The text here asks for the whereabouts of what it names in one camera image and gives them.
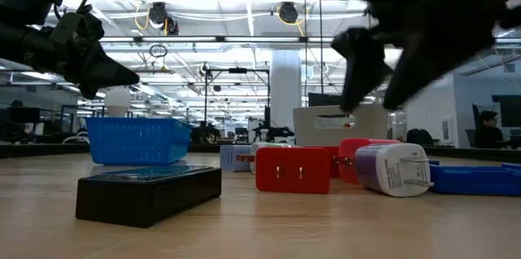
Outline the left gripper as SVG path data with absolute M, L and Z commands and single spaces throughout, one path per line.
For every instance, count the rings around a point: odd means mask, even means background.
M 28 28 L 22 39 L 24 62 L 63 76 L 93 99 L 98 88 L 138 83 L 138 74 L 109 57 L 98 42 L 98 19 L 89 11 L 69 12 L 55 27 Z

